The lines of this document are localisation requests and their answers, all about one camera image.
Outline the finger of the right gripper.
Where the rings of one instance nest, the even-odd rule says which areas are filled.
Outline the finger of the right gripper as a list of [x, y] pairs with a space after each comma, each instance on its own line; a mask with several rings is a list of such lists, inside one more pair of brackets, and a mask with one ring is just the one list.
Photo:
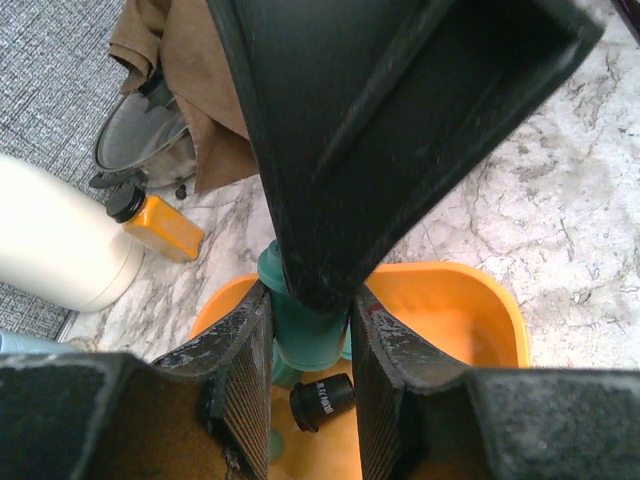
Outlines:
[[286, 285], [346, 307], [581, 65], [571, 1], [213, 1]]

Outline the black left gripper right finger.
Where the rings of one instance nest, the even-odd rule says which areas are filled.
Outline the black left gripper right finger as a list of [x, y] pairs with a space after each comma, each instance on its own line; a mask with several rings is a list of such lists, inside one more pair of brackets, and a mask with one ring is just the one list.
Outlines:
[[366, 479], [635, 479], [639, 375], [480, 368], [421, 338], [368, 289], [351, 310]]

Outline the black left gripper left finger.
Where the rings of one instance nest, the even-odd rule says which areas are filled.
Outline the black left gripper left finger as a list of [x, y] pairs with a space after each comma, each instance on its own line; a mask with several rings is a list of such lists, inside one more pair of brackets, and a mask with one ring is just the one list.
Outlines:
[[264, 479], [271, 304], [255, 283], [152, 363], [124, 353], [1, 359], [5, 479]]

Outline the black coffee capsule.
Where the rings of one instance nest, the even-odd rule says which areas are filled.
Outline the black coffee capsule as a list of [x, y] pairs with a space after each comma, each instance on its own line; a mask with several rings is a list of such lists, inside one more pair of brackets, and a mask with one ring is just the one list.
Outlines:
[[355, 403], [355, 389], [346, 373], [307, 384], [298, 382], [289, 395], [296, 425], [311, 433], [317, 433], [322, 425], [353, 409]]

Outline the orange storage basket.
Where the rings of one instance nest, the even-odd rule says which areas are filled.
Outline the orange storage basket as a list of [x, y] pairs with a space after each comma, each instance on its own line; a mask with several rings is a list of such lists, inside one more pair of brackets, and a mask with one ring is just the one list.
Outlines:
[[[445, 356], [475, 367], [526, 367], [529, 364], [524, 323], [514, 299], [483, 272], [447, 263], [386, 264], [367, 283], [383, 306]], [[352, 365], [342, 359], [326, 371], [303, 372], [307, 384], [346, 373]], [[438, 431], [433, 445], [417, 440], [393, 446], [371, 442], [373, 434], [389, 432], [386, 423], [360, 431], [362, 417], [355, 407], [319, 428], [305, 432], [296, 425], [289, 405], [291, 390], [269, 387], [273, 394], [275, 427], [285, 441], [282, 458], [270, 464], [270, 479], [491, 479], [479, 430], [467, 393], [456, 390], [438, 397], [442, 406], [459, 406]], [[259, 452], [270, 437], [252, 441]]]

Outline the brown cloth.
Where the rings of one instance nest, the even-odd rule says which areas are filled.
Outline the brown cloth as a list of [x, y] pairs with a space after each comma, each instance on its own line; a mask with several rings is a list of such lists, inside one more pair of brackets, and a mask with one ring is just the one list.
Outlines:
[[128, 75], [128, 94], [160, 73], [183, 114], [196, 154], [196, 190], [258, 173], [226, 55], [208, 4], [126, 1], [109, 55]]

